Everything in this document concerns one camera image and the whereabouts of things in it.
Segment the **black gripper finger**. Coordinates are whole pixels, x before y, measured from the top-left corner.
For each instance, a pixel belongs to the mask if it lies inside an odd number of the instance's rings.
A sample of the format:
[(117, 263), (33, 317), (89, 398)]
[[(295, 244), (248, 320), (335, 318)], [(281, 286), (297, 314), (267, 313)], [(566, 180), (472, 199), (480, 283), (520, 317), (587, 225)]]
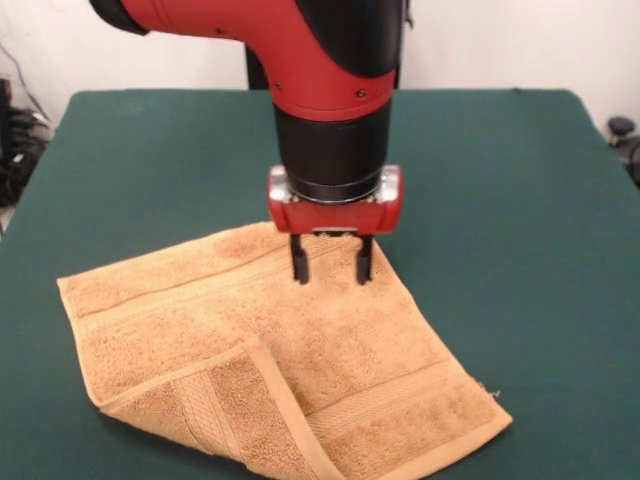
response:
[(309, 282), (309, 264), (306, 251), (302, 247), (301, 236), (291, 234), (289, 237), (292, 257), (293, 278), (301, 285)]
[(361, 247), (356, 254), (356, 280), (359, 285), (371, 281), (373, 237), (359, 236)]

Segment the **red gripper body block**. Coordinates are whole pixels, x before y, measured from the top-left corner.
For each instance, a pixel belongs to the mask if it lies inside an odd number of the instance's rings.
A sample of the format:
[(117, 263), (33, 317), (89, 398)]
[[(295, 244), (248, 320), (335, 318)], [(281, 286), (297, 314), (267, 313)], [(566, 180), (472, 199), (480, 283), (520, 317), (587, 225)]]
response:
[(268, 177), (268, 210), (278, 231), (289, 234), (355, 233), (388, 234), (395, 230), (403, 205), (404, 184), (401, 167), (382, 169), (373, 192), (356, 201), (322, 204), (304, 199), (289, 188), (281, 165), (273, 166)]

